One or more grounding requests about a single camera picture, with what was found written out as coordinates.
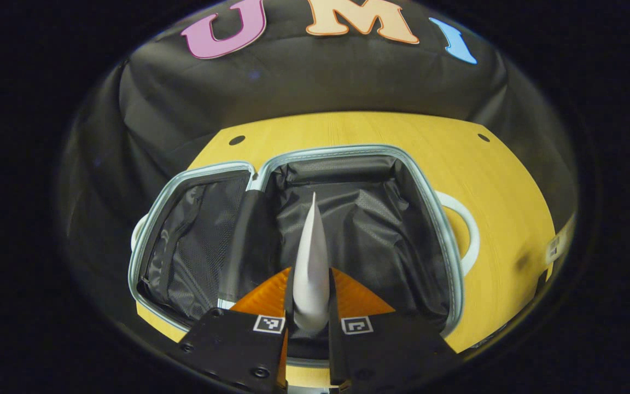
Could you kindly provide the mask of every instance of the pink letter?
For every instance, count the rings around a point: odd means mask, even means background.
[[[264,32],[267,18],[264,15],[262,0],[242,0],[230,7],[240,11],[242,30],[225,40],[216,40],[213,36],[212,21],[218,17],[213,14],[187,27],[182,36],[186,36],[188,49],[199,59],[214,59],[253,43]]]

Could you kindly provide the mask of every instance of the orange letter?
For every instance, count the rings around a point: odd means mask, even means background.
[[[305,31],[314,36],[338,36],[349,28],[337,20],[337,14],[345,18],[360,33],[368,34],[376,20],[381,21],[378,34],[404,43],[419,43],[419,38],[410,32],[399,5],[385,0],[366,0],[357,5],[350,0],[308,0],[313,12],[313,24]]]

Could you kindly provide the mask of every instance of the white handle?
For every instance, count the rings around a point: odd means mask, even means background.
[[[480,231],[478,230],[478,225],[475,223],[475,219],[473,219],[473,215],[470,214],[470,211],[457,199],[448,194],[443,194],[442,192],[436,193],[441,204],[458,213],[465,222],[465,226],[468,227],[468,234],[470,235],[468,251],[465,253],[465,256],[460,259],[460,267],[462,268],[463,276],[466,276],[468,271],[473,268],[475,260],[478,259],[478,252],[480,252]]]
[[[143,216],[138,220],[138,223],[135,225],[133,229],[133,234],[130,235],[130,250],[135,251],[135,245],[137,245],[138,238],[140,237],[140,231],[145,226],[145,222],[147,222],[147,215]]]

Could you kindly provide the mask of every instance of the black mesh pocket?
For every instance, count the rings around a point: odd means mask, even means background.
[[[217,306],[218,286],[249,174],[177,187],[145,271],[145,289],[180,320],[199,319]]]

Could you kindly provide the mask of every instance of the blue letter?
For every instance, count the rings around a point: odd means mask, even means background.
[[[447,25],[446,23],[438,19],[429,18],[429,20],[437,25],[447,38],[448,53],[450,53],[451,55],[453,55],[453,57],[457,59],[461,59],[464,62],[470,63],[471,65],[478,64],[478,61],[475,60],[475,57],[473,57],[473,55],[471,55],[468,51],[468,47],[465,46],[465,42],[463,42],[463,38],[460,36],[460,31],[457,28],[451,25]]]

